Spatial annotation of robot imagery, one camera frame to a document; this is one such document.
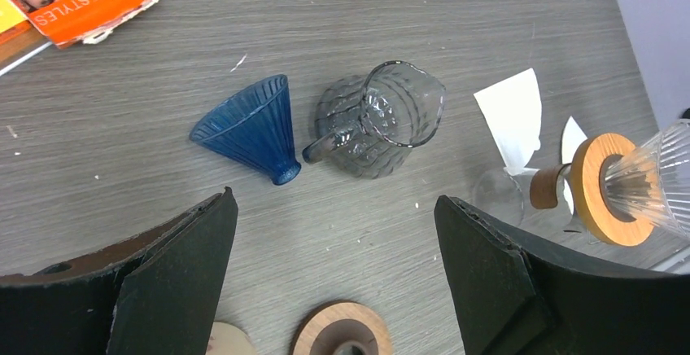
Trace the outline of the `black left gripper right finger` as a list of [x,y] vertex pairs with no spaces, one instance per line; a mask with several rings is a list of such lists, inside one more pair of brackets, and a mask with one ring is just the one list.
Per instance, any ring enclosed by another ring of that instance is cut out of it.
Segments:
[[434,215],[466,353],[688,353],[687,275],[576,252],[455,197]]

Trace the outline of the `clear glass dripper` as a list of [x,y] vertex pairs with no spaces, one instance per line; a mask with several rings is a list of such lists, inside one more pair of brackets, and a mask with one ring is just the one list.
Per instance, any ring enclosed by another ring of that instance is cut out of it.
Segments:
[[689,238],[689,120],[680,119],[615,161],[605,174],[611,207]]

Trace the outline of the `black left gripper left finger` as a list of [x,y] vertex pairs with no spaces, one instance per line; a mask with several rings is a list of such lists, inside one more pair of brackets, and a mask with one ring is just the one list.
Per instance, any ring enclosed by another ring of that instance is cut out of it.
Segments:
[[205,353],[237,220],[225,189],[132,238],[2,276],[2,353]]

